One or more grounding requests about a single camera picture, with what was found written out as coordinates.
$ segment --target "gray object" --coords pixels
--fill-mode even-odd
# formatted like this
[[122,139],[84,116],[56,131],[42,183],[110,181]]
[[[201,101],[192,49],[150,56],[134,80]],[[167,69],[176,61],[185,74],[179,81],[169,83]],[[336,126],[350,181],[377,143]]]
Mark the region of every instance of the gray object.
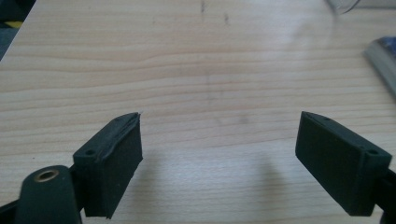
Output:
[[396,37],[373,41],[364,54],[396,95]]
[[332,11],[344,14],[355,7],[396,9],[396,0],[326,0]]

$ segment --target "black mount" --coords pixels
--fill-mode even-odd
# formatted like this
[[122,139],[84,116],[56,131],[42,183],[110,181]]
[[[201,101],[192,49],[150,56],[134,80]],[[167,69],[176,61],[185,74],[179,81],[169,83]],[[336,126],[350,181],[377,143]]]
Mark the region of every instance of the black mount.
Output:
[[387,151],[332,119],[303,112],[296,156],[350,216],[368,217],[377,204],[381,223],[396,223],[396,174]]
[[111,218],[143,160],[140,115],[111,120],[74,155],[74,165],[49,166],[28,175],[17,201],[0,207],[1,224],[81,223]]

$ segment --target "screw hole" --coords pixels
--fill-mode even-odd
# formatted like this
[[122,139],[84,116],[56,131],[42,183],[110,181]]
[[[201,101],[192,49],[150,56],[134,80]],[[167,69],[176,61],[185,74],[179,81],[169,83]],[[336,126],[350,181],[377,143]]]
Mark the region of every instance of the screw hole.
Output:
[[93,151],[92,149],[85,152],[85,155],[88,155],[88,156],[91,156],[93,154],[95,154],[95,151]]
[[38,183],[47,182],[47,181],[55,178],[55,176],[57,176],[58,174],[59,174],[59,171],[57,171],[57,170],[43,171],[40,174],[35,176],[35,182],[38,182]]
[[373,154],[373,155],[377,155],[377,154],[378,154],[378,152],[375,151],[375,150],[373,150],[373,149],[369,150],[369,153],[370,153],[370,154]]

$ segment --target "wooden table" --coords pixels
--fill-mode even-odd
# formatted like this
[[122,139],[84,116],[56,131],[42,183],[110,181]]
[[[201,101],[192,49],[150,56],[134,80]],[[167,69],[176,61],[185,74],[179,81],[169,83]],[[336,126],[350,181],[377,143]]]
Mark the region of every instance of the wooden table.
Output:
[[378,223],[378,208],[349,217],[294,147],[304,110],[396,155],[395,101],[361,55],[395,35],[395,16],[334,17],[316,0],[38,0],[0,63],[0,204],[136,111],[145,159],[114,217],[84,223]]

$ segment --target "black object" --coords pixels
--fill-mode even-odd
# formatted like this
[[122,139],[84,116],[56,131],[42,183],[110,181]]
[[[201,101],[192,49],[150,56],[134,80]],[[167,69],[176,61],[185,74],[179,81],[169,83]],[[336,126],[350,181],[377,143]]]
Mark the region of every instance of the black object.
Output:
[[387,151],[334,120],[303,112],[296,156],[348,214],[368,217],[377,203],[384,223],[396,223],[396,175]]
[[35,0],[0,0],[0,21],[24,21]]
[[87,217],[111,218],[143,160],[139,119],[133,113],[110,121],[74,154],[70,169],[30,174],[20,199],[0,207],[0,223],[81,223],[82,208]]

